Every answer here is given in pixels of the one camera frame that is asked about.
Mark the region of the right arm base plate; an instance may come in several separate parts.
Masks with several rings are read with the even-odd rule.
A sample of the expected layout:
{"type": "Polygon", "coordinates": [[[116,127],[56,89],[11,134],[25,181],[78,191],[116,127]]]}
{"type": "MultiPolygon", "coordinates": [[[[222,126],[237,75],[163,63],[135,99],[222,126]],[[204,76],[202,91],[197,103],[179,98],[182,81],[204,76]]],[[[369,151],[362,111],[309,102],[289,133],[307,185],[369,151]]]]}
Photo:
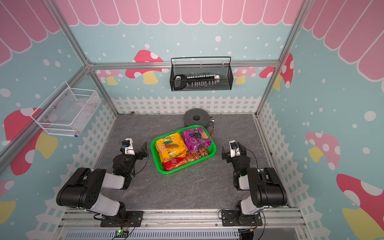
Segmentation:
{"type": "Polygon", "coordinates": [[[244,215],[238,210],[219,210],[218,217],[224,227],[259,227],[263,225],[260,214],[244,215]]]}

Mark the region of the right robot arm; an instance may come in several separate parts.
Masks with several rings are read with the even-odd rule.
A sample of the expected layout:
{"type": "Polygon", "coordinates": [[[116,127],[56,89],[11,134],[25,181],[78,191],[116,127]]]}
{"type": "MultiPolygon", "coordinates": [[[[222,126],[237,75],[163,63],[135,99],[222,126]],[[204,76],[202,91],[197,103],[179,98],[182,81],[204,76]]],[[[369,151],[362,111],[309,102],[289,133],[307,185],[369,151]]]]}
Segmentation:
{"type": "Polygon", "coordinates": [[[222,149],[222,158],[234,168],[233,184],[238,191],[248,191],[250,195],[238,202],[236,214],[248,217],[264,209],[285,206],[288,195],[274,168],[259,169],[250,167],[249,151],[239,142],[230,141],[230,150],[222,149]]]}

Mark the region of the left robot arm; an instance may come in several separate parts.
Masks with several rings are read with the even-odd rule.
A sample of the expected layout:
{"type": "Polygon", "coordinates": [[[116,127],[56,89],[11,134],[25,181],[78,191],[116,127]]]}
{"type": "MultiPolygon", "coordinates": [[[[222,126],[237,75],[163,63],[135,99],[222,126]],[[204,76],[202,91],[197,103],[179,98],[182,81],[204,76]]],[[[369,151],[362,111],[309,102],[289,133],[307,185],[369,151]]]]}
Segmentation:
{"type": "Polygon", "coordinates": [[[124,203],[101,194],[102,189],[127,190],[136,175],[135,163],[147,158],[148,143],[140,150],[133,147],[133,140],[122,141],[121,154],[113,159],[113,172],[106,169],[78,168],[59,190],[56,202],[62,207],[85,209],[113,220],[126,220],[128,214],[124,203]]]}

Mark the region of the yellow candy bag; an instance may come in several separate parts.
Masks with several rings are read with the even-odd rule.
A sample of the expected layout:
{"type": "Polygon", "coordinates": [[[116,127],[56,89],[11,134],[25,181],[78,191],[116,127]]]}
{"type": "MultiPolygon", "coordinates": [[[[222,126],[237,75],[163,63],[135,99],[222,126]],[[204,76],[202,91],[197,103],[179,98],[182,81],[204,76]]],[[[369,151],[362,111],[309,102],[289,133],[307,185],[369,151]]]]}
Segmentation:
{"type": "Polygon", "coordinates": [[[161,163],[168,162],[174,158],[184,158],[188,151],[182,135],[179,132],[156,140],[155,145],[159,153],[161,163]]]}

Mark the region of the purple candy bag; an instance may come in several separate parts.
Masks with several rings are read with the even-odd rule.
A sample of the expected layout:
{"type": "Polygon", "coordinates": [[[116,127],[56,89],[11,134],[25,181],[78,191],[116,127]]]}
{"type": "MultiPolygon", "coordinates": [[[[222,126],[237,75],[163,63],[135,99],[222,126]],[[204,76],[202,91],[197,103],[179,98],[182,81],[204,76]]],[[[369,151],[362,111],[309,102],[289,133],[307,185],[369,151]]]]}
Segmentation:
{"type": "Polygon", "coordinates": [[[184,130],[182,138],[190,153],[207,149],[212,144],[211,138],[203,127],[184,130]]]}

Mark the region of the red candy bag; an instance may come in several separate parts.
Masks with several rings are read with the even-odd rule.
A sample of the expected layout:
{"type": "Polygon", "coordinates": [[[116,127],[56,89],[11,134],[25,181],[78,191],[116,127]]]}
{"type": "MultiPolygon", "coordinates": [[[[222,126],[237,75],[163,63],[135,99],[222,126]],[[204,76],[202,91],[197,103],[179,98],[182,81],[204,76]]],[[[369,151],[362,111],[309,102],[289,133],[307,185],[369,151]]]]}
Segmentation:
{"type": "Polygon", "coordinates": [[[196,152],[188,153],[185,157],[177,157],[173,158],[167,162],[163,163],[163,167],[165,171],[171,171],[176,168],[179,168],[181,166],[184,166],[186,164],[189,164],[191,162],[197,161],[203,157],[206,157],[209,155],[209,152],[207,149],[200,149],[197,150],[196,152]]]}

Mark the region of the green plastic basket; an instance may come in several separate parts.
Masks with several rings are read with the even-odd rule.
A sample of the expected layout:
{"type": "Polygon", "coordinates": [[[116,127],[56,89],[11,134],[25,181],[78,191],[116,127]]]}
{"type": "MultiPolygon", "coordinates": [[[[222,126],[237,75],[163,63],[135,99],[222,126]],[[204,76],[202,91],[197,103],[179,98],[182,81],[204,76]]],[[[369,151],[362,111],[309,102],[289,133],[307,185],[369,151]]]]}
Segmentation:
{"type": "Polygon", "coordinates": [[[207,159],[209,159],[209,158],[212,158],[212,157],[216,154],[216,152],[217,152],[217,146],[216,146],[215,142],[213,141],[212,137],[209,135],[209,133],[208,133],[208,131],[206,130],[206,128],[203,127],[204,130],[206,131],[206,133],[209,135],[209,137],[210,137],[211,140],[212,140],[212,144],[211,144],[211,146],[207,148],[207,151],[209,152],[209,155],[206,156],[206,157],[203,157],[203,158],[201,158],[201,159],[199,159],[199,160],[197,160],[197,161],[194,161],[194,162],[191,162],[191,163],[186,164],[186,165],[184,165],[184,166],[181,166],[181,167],[179,167],[179,168],[176,168],[176,169],[174,169],[174,170],[171,170],[171,171],[165,171],[165,169],[164,169],[164,167],[163,167],[163,163],[161,163],[159,153],[158,153],[158,151],[157,151],[157,149],[156,149],[156,145],[155,145],[156,140],[158,140],[158,139],[160,139],[160,138],[162,138],[162,137],[165,137],[165,136],[167,136],[167,135],[176,133],[176,132],[179,132],[179,133],[182,135],[182,133],[183,133],[184,130],[193,129],[193,128],[197,128],[197,127],[203,127],[203,126],[200,126],[200,125],[193,125],[193,126],[190,126],[190,127],[186,127],[186,128],[183,128],[183,129],[180,129],[180,130],[176,130],[176,131],[173,131],[173,132],[171,132],[171,133],[168,133],[168,134],[159,136],[159,137],[155,138],[155,139],[152,141],[152,143],[151,143],[151,151],[152,151],[153,159],[154,159],[154,162],[155,162],[155,166],[156,166],[156,168],[157,168],[157,170],[158,170],[159,173],[161,173],[161,174],[163,174],[163,175],[173,174],[173,173],[175,173],[175,172],[177,172],[177,171],[180,171],[180,170],[182,170],[182,169],[185,169],[185,168],[187,168],[187,167],[190,167],[190,166],[193,166],[193,165],[195,165],[195,164],[198,164],[198,163],[200,163],[200,162],[202,162],[202,161],[205,161],[205,160],[207,160],[207,159]]]}

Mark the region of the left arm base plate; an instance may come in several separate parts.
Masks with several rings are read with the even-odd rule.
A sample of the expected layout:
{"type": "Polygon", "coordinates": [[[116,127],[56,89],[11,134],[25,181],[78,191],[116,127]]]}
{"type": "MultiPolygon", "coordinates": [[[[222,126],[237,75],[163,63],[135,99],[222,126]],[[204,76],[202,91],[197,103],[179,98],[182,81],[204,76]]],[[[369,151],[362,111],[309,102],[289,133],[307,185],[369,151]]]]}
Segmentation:
{"type": "Polygon", "coordinates": [[[100,227],[102,228],[127,228],[140,227],[143,220],[143,211],[123,211],[117,216],[103,216],[100,227]]]}

